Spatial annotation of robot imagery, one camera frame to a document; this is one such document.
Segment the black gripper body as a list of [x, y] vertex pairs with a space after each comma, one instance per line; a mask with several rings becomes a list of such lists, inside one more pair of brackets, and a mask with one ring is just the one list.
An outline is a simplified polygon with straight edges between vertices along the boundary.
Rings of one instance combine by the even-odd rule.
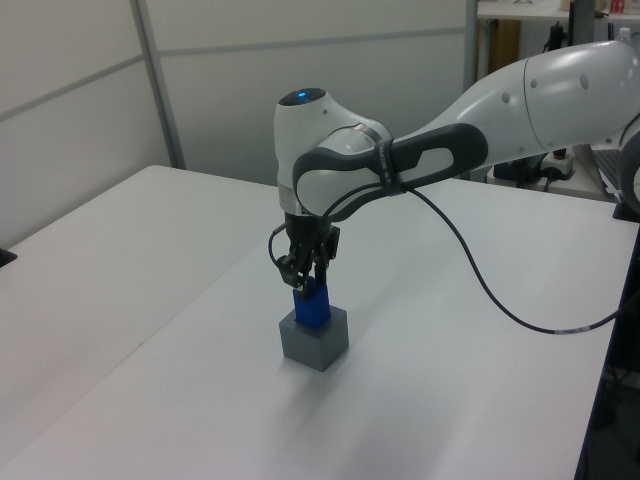
[[285, 214], [289, 254], [296, 260], [311, 255], [333, 260], [337, 255], [340, 229], [328, 220], [314, 216]]

